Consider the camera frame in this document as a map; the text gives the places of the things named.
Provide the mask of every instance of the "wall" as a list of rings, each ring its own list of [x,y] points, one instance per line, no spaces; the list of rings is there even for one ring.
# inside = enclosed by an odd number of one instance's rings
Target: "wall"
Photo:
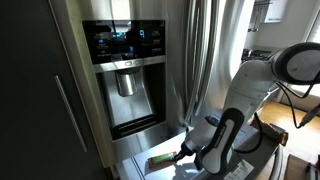
[[[301,42],[317,2],[318,0],[289,0],[281,23],[260,24],[255,46],[279,49]]]

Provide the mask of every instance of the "drip tray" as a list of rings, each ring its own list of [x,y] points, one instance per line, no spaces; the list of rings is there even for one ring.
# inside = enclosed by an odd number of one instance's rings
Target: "drip tray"
[[[163,121],[163,118],[160,118],[155,114],[144,116],[142,118],[115,126],[112,129],[112,138],[113,140],[120,139],[122,137],[140,132]]]

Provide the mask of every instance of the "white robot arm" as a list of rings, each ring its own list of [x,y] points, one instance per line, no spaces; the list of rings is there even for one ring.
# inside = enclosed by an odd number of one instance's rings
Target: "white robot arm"
[[[291,84],[320,83],[320,44],[300,43],[276,53],[269,61],[248,61],[233,78],[219,122],[206,117],[190,131],[175,157],[199,152],[202,166],[212,174],[224,173],[231,146],[240,130],[279,80]]]

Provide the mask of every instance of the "dark cabinet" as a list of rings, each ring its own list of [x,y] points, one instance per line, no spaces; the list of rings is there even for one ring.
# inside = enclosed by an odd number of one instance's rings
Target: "dark cabinet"
[[[0,179],[106,179],[48,2],[1,1],[0,23]]]

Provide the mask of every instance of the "dispenser control panel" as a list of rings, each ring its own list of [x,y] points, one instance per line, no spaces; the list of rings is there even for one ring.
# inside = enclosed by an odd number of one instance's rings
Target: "dispenser control panel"
[[[120,61],[124,67],[141,66],[141,59],[152,61],[150,57],[165,55],[164,20],[101,20],[82,24],[93,65]]]

